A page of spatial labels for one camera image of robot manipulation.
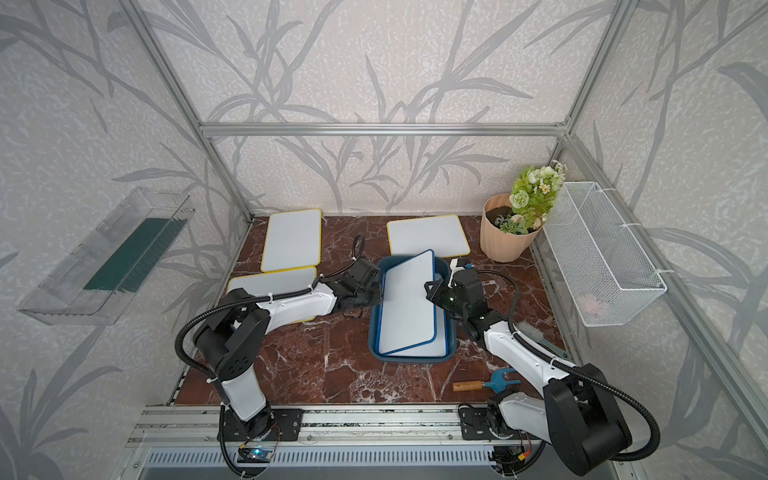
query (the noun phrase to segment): soil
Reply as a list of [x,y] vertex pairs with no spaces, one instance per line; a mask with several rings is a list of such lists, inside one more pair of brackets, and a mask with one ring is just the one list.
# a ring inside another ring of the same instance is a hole
[[499,216],[506,217],[511,210],[512,208],[507,206],[497,207],[493,210],[488,210],[488,212],[485,213],[485,217],[488,218],[491,225],[496,227],[496,219],[499,218]]

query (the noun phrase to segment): blue tray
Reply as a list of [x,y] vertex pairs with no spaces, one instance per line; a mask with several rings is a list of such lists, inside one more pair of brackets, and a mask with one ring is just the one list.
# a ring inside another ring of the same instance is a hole
[[[398,265],[404,260],[412,258],[413,255],[390,255],[379,260],[379,268],[384,272],[390,268]],[[451,267],[448,262],[442,258],[435,257],[435,272],[439,273],[443,278],[449,278],[451,276]],[[423,356],[383,356],[376,352],[376,345],[379,343],[379,308],[380,306],[371,307],[371,322],[368,328],[368,349],[373,356],[383,362],[391,363],[440,363],[447,359],[450,359],[454,353],[456,353],[456,326],[455,322],[445,314],[445,341],[448,343],[446,346],[445,356],[440,357],[423,357]]]

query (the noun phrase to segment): blue-bordered whiteboard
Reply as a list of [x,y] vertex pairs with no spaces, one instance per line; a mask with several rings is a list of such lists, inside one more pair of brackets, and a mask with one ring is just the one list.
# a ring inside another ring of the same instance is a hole
[[427,250],[382,276],[377,350],[390,355],[437,338],[437,306],[426,299],[424,283],[435,280],[435,252]]

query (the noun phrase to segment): scrub brush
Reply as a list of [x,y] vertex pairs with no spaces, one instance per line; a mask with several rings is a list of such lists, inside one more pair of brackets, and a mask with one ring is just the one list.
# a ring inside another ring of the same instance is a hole
[[570,353],[566,352],[560,347],[552,345],[551,342],[549,342],[546,338],[544,338],[544,332],[542,332],[535,326],[531,325],[528,322],[516,323],[515,326],[517,327],[518,330],[523,332],[524,335],[526,335],[528,338],[530,338],[534,342],[538,343],[544,348],[549,349],[552,353],[559,356],[563,360],[568,360],[569,362],[571,361]]

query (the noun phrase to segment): flower pot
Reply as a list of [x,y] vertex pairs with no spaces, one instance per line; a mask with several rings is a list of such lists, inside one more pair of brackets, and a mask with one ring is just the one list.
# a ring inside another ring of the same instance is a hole
[[528,235],[515,235],[514,233],[504,233],[488,221],[485,216],[490,210],[499,207],[511,207],[509,203],[509,194],[496,195],[485,202],[482,210],[482,219],[480,220],[480,250],[491,260],[500,263],[507,263],[517,259],[523,250],[533,243],[534,238],[541,230],[536,230]]

